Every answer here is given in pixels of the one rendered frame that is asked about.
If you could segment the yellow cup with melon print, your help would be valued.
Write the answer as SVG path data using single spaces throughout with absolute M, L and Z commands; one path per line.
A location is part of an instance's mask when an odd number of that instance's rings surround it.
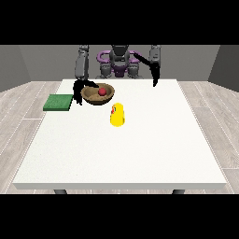
M 110 114 L 110 123 L 115 127 L 120 127 L 125 122 L 125 115 L 123 105 L 121 103 L 115 103 L 112 105 Z

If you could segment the brown wooden bowl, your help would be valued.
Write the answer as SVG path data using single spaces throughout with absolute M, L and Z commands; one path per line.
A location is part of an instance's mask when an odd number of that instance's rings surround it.
M 106 94 L 101 96 L 99 90 L 104 88 Z M 108 103 L 114 96 L 115 89 L 106 83 L 98 83 L 98 88 L 86 86 L 81 91 L 82 98 L 91 105 L 104 105 Z

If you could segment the green square pad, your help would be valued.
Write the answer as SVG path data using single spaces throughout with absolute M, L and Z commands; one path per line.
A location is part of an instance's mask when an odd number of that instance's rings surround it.
M 44 111 L 68 111 L 73 100 L 72 94 L 51 94 L 43 106 Z

